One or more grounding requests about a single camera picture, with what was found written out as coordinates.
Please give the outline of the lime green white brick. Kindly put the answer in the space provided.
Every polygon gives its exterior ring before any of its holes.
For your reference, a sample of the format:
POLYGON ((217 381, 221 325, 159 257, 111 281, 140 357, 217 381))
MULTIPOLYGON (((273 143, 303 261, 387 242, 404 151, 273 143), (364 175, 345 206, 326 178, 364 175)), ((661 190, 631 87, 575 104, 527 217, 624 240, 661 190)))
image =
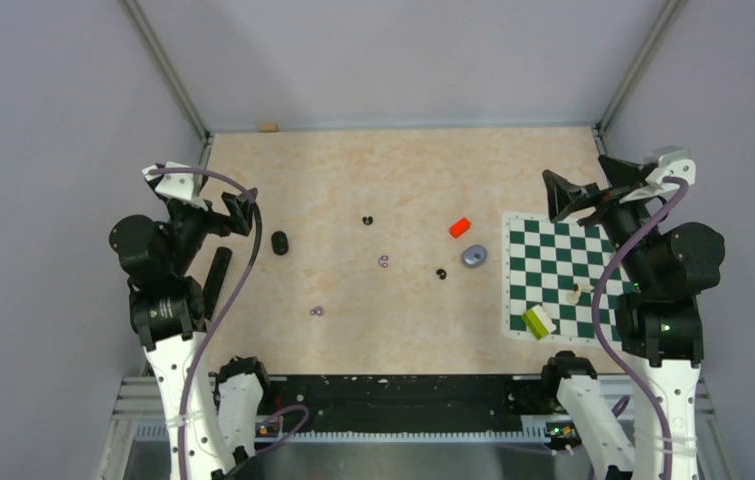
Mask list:
POLYGON ((521 319, 527 330, 536 340, 541 340, 557 331, 554 320, 546 313, 541 304, 528 308, 521 319))

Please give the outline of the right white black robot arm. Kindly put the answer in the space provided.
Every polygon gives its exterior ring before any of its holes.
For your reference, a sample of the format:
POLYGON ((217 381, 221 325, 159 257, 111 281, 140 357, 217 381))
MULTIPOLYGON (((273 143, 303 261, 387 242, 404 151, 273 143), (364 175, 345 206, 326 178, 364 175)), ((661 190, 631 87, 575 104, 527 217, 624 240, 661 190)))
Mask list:
POLYGON ((697 167, 687 149, 665 147, 641 164, 607 155, 599 163, 606 188, 577 185, 549 170, 543 180, 551 220, 577 214, 580 225, 601 226, 613 245, 593 289, 592 321, 600 319, 615 271, 637 285, 617 300, 620 347, 599 338, 631 381, 634 432, 624 432, 591 362, 570 351, 545 364, 539 397, 547 409, 568 414, 595 478, 695 479, 695 397, 704 358, 697 298, 720 282, 725 241, 698 222, 659 229, 695 183, 697 167))

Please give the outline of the small wooden block at wall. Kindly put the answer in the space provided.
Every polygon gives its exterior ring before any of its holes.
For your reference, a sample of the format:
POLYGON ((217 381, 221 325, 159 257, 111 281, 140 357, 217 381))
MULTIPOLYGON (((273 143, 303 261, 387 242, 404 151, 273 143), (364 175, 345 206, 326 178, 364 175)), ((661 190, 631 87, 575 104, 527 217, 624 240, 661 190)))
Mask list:
POLYGON ((279 132, 280 128, 276 123, 261 123, 257 126, 257 130, 261 133, 274 133, 279 132))

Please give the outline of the black earbud charging case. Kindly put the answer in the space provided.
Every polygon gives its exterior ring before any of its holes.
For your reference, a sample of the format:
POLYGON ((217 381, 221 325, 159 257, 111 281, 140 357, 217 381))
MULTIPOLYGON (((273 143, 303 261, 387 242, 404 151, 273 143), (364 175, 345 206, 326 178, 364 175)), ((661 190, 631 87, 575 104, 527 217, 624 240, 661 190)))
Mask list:
POLYGON ((275 231, 271 235, 271 247, 275 255, 286 255, 290 249, 288 235, 284 231, 275 231))

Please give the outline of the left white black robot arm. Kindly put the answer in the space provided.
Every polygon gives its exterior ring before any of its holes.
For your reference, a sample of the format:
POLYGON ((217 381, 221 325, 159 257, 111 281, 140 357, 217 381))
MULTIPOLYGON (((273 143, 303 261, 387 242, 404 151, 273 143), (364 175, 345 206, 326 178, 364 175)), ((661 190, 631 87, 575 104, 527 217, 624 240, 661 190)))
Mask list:
POLYGON ((130 325, 157 381, 171 447, 171 478, 234 479, 255 455, 257 413, 274 393, 255 357, 211 374, 200 351, 211 336, 204 290, 187 270, 209 234, 248 235, 261 226, 257 189, 222 194, 226 214, 166 203, 170 219, 120 220, 109 245, 127 273, 130 325))

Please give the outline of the red block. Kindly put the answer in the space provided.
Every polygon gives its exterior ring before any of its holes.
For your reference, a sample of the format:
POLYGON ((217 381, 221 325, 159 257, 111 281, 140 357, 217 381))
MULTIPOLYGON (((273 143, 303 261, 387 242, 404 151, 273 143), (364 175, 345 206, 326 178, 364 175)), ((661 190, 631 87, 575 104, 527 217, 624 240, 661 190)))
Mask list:
POLYGON ((471 221, 468 218, 463 217, 457 220, 454 224, 452 224, 449 227, 448 232, 452 238, 458 239, 462 235, 464 235, 466 232, 468 232, 471 226, 472 226, 471 221))

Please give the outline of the cream chess piece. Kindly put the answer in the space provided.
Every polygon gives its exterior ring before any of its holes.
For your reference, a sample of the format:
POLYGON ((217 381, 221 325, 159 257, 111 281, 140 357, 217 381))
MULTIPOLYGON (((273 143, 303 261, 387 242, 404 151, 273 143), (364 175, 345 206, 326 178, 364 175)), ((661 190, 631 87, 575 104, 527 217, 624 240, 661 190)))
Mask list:
POLYGON ((573 290, 566 295, 566 301, 570 305, 578 305, 579 302, 581 301, 581 298, 585 294, 591 295, 592 292, 593 292, 593 290, 594 290, 594 287, 591 284, 588 284, 588 283, 583 283, 583 284, 575 283, 573 285, 573 290))

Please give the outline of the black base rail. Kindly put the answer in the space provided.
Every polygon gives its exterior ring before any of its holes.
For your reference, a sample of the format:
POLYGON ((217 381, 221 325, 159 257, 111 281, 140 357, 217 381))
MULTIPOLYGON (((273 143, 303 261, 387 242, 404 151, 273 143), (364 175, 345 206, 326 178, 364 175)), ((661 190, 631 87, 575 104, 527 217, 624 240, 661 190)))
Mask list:
POLYGON ((290 375, 270 387, 259 413, 301 404, 303 433, 511 434, 562 412, 537 375, 290 375))

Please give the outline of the green white chessboard mat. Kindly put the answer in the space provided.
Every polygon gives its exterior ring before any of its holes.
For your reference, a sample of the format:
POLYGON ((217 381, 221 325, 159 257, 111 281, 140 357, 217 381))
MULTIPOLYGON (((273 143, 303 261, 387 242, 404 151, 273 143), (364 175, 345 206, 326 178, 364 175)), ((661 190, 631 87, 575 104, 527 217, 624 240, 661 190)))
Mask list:
POLYGON ((502 214, 502 287, 500 327, 511 340, 598 347, 591 317, 591 295, 570 305, 566 295, 575 283, 596 286, 614 249, 599 226, 583 227, 574 219, 551 222, 543 214, 502 214), (521 315, 541 304, 557 331, 536 340, 521 315))

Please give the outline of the purple grey earbud charging case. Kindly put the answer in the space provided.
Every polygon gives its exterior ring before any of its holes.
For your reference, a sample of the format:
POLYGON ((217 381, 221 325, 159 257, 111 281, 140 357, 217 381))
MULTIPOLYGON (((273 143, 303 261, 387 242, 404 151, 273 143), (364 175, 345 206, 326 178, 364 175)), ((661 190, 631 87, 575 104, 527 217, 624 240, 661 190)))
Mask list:
POLYGON ((461 263, 467 268, 477 268, 483 265, 487 258, 488 251, 480 244, 467 247, 460 256, 461 263))

